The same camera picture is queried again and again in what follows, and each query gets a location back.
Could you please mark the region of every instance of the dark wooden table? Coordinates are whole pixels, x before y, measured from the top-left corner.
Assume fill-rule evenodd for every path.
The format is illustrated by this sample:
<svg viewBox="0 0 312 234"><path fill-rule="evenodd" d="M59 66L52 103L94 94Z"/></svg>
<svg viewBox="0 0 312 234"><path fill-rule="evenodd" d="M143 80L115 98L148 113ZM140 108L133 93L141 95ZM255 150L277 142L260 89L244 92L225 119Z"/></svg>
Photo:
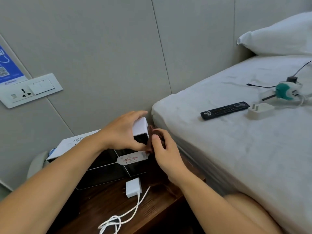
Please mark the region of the dark wooden table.
<svg viewBox="0 0 312 234"><path fill-rule="evenodd" d="M202 180L205 177L195 169L184 157L183 161L188 169ZM157 174L141 174L140 180L142 184L142 194L148 188L150 176ZM125 183L134 177L122 179L120 181L99 185L86 190L80 194L80 214L79 216L58 230L57 234L98 234L97 227L108 220L113 215L122 215L137 204L137 196L127 198L125 194ZM134 218L121 226L119 234L139 234L145 233L153 226L161 222L169 214L172 215L174 210L185 201L180 189L168 184L171 192L164 186L156 186L150 188L145 199L140 204ZM115 232L115 226L107 227L105 234Z"/></svg>

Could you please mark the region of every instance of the black remote control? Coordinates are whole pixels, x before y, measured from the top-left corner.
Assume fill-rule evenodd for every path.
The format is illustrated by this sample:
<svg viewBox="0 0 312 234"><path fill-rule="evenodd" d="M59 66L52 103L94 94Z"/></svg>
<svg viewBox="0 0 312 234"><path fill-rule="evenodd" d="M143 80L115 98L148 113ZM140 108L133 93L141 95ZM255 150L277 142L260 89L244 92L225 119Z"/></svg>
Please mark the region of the black remote control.
<svg viewBox="0 0 312 234"><path fill-rule="evenodd" d="M250 106L246 102L239 102L239 103L231 104L228 106L205 111L205 112L200 113L200 115L204 120L209 120L209 119L224 116L226 114L230 114L233 112L245 110L249 107Z"/></svg>

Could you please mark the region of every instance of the person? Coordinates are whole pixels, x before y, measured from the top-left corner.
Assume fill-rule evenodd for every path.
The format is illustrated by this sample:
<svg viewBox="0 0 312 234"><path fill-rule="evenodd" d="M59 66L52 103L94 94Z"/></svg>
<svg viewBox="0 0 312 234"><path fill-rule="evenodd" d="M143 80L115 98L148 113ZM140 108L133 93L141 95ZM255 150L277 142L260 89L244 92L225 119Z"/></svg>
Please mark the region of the person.
<svg viewBox="0 0 312 234"><path fill-rule="evenodd" d="M0 203L1 234L46 233L76 185L105 149L144 150L134 140L132 126L146 111L120 116L28 179ZM267 212L244 195L221 197L184 165L176 143L166 130L163 148L152 136L156 160L183 192L205 233L281 233Z"/></svg>

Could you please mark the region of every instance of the qr code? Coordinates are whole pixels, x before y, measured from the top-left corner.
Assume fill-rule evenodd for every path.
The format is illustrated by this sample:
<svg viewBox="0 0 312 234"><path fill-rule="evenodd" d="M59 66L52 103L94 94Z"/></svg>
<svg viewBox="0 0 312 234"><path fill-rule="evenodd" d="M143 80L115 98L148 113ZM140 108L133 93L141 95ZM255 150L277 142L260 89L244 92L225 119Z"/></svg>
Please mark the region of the qr code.
<svg viewBox="0 0 312 234"><path fill-rule="evenodd" d="M2 66L0 67L0 77L9 75L10 73Z"/></svg>

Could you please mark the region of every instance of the black cable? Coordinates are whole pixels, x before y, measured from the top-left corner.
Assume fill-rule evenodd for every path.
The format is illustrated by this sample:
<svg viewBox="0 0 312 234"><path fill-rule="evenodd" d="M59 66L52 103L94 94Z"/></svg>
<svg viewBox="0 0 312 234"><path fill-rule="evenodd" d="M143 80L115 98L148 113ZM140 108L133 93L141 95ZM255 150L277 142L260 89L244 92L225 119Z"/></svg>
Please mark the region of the black cable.
<svg viewBox="0 0 312 234"><path fill-rule="evenodd" d="M309 61L308 63L304 64L292 77L294 77L303 67L305 67L307 64L309 64L311 61ZM276 86L269 86L269 87L265 87L265 86L259 86L259 85L252 85L252 84L246 84L248 86L256 86L256 87L261 87L261 88L274 88Z"/></svg>

